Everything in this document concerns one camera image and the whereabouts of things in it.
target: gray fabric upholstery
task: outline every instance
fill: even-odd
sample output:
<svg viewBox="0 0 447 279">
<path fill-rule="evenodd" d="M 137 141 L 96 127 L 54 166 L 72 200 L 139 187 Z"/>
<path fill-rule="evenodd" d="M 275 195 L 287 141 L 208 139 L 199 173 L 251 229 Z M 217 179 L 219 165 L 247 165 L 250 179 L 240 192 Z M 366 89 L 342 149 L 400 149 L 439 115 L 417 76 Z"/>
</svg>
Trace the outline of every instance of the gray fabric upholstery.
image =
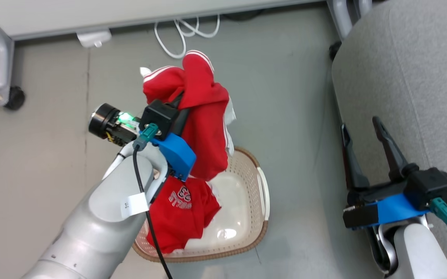
<svg viewBox="0 0 447 279">
<path fill-rule="evenodd" d="M 372 184 L 388 180 L 374 115 L 408 161 L 447 171 L 447 1 L 379 5 L 356 23 L 332 67 L 340 114 Z M 429 215 L 447 256 L 447 228 Z"/>
</svg>

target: black wheel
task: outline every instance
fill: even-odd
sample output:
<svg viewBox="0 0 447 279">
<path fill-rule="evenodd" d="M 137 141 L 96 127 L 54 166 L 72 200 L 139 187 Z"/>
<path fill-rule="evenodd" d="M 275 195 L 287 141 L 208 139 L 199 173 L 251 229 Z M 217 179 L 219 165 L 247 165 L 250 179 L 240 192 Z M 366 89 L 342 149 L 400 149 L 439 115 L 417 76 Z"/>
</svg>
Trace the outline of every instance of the black wheel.
<svg viewBox="0 0 447 279">
<path fill-rule="evenodd" d="M 26 94 L 18 86 L 12 86 L 8 95 L 8 102 L 5 108 L 9 110 L 18 110 L 24 104 L 26 100 Z"/>
<path fill-rule="evenodd" d="M 330 60 L 334 61 L 335 55 L 340 49 L 341 41 L 335 42 L 330 48 L 328 48 L 328 55 L 330 56 Z"/>
</svg>

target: basket handle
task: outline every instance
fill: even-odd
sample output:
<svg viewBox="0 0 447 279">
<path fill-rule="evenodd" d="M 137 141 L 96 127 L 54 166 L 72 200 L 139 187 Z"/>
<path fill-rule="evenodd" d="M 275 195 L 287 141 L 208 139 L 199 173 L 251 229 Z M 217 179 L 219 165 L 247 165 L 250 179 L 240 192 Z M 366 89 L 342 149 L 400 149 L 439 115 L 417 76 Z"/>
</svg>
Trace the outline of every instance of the basket handle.
<svg viewBox="0 0 447 279">
<path fill-rule="evenodd" d="M 259 173 L 258 184 L 260 186 L 260 192 L 262 193 L 262 195 L 260 195 L 261 204 L 263 205 L 262 208 L 264 208 L 265 210 L 263 212 L 263 216 L 265 218 L 265 221 L 268 221 L 268 218 L 270 217 L 270 192 L 268 191 L 268 183 L 266 182 L 263 170 L 260 167 L 257 167 L 256 169 Z"/>
</svg>

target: perforated basket side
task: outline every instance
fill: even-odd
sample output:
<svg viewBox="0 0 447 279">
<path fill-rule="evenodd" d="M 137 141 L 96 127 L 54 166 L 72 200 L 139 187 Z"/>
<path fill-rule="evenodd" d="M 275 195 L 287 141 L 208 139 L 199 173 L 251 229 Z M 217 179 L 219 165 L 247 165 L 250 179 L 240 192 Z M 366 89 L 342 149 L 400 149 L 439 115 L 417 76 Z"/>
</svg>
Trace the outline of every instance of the perforated basket side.
<svg viewBox="0 0 447 279">
<path fill-rule="evenodd" d="M 258 182 L 260 177 L 257 167 L 259 163 L 249 151 L 236 147 L 236 153 L 233 157 L 229 157 L 229 165 L 225 170 L 239 176 L 246 187 L 251 222 L 246 238 L 232 246 L 209 247 L 199 251 L 182 250 L 167 254 L 165 255 L 167 262 L 194 262 L 222 258 L 249 251 L 259 244 L 265 236 L 268 221 L 264 218 L 263 193 L 260 190 L 261 184 Z M 155 248 L 146 240 L 147 234 L 148 227 L 145 223 L 133 244 L 133 249 L 146 260 L 159 262 Z"/>
</svg>

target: green light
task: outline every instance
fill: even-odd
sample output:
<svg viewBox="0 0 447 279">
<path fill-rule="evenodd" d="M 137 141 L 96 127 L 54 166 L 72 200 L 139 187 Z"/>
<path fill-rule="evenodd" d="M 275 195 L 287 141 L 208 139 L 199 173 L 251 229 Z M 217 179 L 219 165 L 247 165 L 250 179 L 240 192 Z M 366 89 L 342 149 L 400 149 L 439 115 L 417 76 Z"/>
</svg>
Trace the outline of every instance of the green light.
<svg viewBox="0 0 447 279">
<path fill-rule="evenodd" d="M 119 115 L 120 122 L 127 122 L 127 121 L 131 121 L 133 119 L 134 119 L 134 117 L 130 116 L 129 113 L 126 113 L 126 112 Z"/>
</svg>

